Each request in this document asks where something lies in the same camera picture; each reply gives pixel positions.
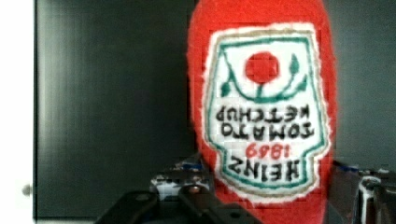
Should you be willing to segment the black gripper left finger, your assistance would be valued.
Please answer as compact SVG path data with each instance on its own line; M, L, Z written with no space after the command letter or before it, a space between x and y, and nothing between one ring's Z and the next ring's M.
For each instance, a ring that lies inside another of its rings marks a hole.
M177 199L178 191L185 186L199 185L214 192L214 178L201 154L193 154L157 173L150 180L149 190L161 201Z

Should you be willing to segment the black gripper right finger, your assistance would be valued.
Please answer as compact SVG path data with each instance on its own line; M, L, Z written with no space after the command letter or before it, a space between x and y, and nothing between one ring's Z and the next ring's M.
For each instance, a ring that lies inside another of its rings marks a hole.
M396 224L395 173L334 161L328 224Z

